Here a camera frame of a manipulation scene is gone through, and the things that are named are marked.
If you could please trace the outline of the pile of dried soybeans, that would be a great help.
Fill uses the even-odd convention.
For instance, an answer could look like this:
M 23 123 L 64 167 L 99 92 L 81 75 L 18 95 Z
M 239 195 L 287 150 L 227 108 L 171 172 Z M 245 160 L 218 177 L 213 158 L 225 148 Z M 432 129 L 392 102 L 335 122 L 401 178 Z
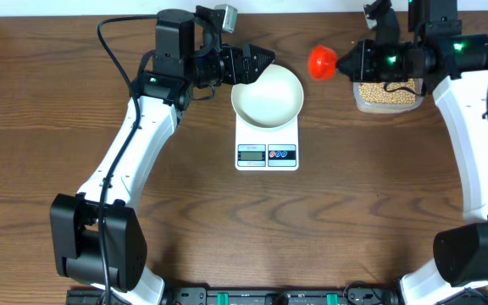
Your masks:
M 415 103 L 419 84 L 415 80 L 407 82 L 359 83 L 358 93 L 367 103 L 409 105 Z

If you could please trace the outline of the red plastic measuring scoop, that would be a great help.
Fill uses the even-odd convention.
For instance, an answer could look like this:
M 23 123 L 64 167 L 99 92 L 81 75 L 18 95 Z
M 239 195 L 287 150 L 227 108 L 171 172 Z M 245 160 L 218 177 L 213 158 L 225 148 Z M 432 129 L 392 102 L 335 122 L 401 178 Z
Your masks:
M 308 73 L 314 80 L 330 80 L 336 75 L 338 56 L 329 47 L 318 45 L 308 56 Z

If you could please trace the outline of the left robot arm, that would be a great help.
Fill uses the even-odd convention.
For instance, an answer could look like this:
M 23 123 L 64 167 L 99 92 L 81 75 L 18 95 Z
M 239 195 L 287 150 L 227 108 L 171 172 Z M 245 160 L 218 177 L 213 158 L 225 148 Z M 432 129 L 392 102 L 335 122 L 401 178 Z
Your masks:
M 94 304 L 161 303 L 164 280 L 146 265 L 137 218 L 153 165 L 196 89 L 251 84 L 275 61 L 271 50 L 223 42 L 236 27 L 237 11 L 228 4 L 165 9 L 152 19 L 155 47 L 125 78 L 130 101 L 114 141 L 76 194 L 59 194 L 50 207 L 56 270 L 97 287 Z

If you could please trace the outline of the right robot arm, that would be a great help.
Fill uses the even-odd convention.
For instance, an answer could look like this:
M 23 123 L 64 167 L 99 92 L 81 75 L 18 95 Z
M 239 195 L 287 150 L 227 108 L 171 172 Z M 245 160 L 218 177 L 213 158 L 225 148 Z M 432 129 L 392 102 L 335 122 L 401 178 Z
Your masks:
M 488 286 L 488 35 L 464 34 L 454 1 L 411 0 L 410 42 L 391 3 L 363 8 L 372 40 L 337 63 L 354 83 L 423 81 L 451 138 L 463 189 L 464 225 L 435 236 L 433 257 L 399 281 L 405 304 L 466 303 Z

